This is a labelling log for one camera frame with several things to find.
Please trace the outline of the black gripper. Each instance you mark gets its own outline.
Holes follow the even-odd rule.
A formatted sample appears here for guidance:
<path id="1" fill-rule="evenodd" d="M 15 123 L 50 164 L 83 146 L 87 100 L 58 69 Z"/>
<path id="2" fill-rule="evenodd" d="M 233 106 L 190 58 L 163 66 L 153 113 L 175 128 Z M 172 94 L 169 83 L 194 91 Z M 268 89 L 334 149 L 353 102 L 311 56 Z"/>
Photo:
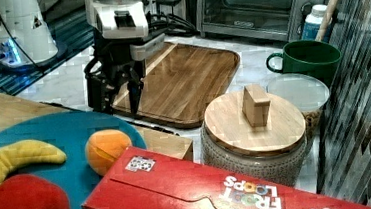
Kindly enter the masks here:
<path id="1" fill-rule="evenodd" d="M 112 107 L 119 92 L 115 84 L 128 82 L 129 107 L 132 114 L 139 109 L 144 88 L 141 80 L 145 76 L 145 60 L 136 60 L 131 55 L 133 46 L 141 46 L 141 38 L 104 38 L 97 29 L 94 31 L 94 57 L 100 62 L 102 72 L 85 75 L 88 106 L 94 112 L 113 114 Z"/>

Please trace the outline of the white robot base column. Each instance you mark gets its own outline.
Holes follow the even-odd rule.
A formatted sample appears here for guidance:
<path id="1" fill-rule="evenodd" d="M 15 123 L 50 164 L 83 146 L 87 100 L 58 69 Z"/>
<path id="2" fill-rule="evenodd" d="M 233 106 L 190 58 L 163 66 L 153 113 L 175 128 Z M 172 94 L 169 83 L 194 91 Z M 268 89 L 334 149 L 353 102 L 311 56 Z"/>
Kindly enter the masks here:
<path id="1" fill-rule="evenodd" d="M 58 52 L 37 0 L 0 0 L 0 64 L 39 66 Z"/>

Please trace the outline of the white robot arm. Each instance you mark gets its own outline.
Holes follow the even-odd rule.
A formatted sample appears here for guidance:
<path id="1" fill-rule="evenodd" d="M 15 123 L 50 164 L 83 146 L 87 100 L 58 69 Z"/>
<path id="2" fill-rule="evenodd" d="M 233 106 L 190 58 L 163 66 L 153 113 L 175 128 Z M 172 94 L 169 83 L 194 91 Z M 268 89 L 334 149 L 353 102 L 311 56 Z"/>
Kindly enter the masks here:
<path id="1" fill-rule="evenodd" d="M 148 21 L 140 0 L 85 0 L 86 19 L 93 27 L 94 53 L 85 66 L 88 106 L 110 114 L 121 86 L 129 107 L 139 109 L 146 75 L 145 39 Z"/>

